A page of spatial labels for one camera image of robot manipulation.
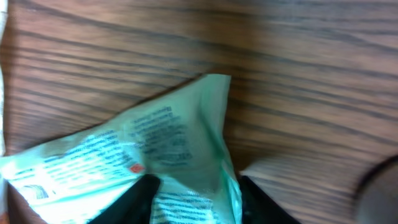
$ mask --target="black object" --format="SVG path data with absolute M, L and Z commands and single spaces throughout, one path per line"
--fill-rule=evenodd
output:
M 249 177 L 239 180 L 243 200 L 243 224 L 300 224 L 286 213 Z M 146 174 L 89 224 L 148 224 L 152 201 L 160 179 Z

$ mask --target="wooden table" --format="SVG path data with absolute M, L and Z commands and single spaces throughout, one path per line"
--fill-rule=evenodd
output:
M 235 167 L 302 223 L 353 223 L 398 153 L 395 0 L 15 0 L 1 60 L 9 154 L 231 75 Z

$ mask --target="brown wood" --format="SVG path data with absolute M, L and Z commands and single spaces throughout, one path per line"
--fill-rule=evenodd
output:
M 233 162 L 302 223 L 398 153 L 396 0 L 15 0 L 1 64 L 9 154 L 232 75 Z

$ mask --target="light green package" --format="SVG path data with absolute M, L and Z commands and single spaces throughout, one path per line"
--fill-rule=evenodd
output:
M 95 128 L 2 158 L 2 174 L 48 223 L 88 223 L 143 174 L 161 178 L 151 223 L 241 223 L 222 137 L 230 78 L 207 75 Z

